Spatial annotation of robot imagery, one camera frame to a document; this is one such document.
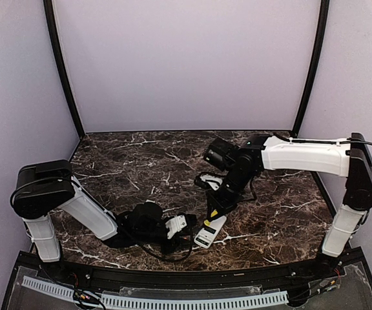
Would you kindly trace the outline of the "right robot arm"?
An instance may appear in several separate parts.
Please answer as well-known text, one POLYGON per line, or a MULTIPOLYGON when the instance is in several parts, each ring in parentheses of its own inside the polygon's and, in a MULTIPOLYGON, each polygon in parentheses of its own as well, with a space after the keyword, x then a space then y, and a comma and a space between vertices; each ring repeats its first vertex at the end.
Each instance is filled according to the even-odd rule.
POLYGON ((299 172, 317 182, 320 173, 345 179, 344 197, 317 250, 312 272, 330 273, 346 245, 372 209, 372 142, 354 132, 348 138, 300 139, 278 134, 254 134, 242 145, 216 138, 203 158, 224 175, 203 172, 195 184, 205 190, 207 215, 194 241, 208 248, 226 217, 244 202, 246 189, 262 174, 284 178, 299 172))

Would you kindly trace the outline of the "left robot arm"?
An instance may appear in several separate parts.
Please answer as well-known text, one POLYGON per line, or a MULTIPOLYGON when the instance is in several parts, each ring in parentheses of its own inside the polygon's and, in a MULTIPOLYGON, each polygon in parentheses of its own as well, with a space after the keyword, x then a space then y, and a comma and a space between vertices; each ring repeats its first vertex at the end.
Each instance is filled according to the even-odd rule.
POLYGON ((60 261, 62 249, 50 213, 65 211, 112 249, 140 246, 163 262, 177 248, 187 245, 192 252, 196 216, 179 213, 165 217, 153 201, 136 205, 133 210, 114 214, 96 201, 74 176, 67 160, 48 161, 22 167, 10 205, 22 218, 39 258, 45 263, 60 261))

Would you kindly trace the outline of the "white remote control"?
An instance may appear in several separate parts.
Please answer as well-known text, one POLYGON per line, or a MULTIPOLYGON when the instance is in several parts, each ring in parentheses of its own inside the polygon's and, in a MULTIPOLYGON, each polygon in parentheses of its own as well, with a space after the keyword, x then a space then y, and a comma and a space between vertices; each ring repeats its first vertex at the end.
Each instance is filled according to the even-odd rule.
POLYGON ((194 237, 194 243, 204 249, 208 249, 218 236, 226 220, 226 216, 221 216, 211 222, 205 220, 202 228, 194 237))

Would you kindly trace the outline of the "yellow handled screwdriver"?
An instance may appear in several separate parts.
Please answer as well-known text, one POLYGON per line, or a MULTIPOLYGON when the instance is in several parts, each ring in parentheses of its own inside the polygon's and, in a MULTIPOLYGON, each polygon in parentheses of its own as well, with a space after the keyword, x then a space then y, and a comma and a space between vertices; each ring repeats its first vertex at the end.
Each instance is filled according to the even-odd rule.
POLYGON ((204 225, 210 226, 211 222, 215 220, 215 217, 218 215, 217 210, 213 210, 210 215, 208 215, 207 219, 203 222, 204 225))

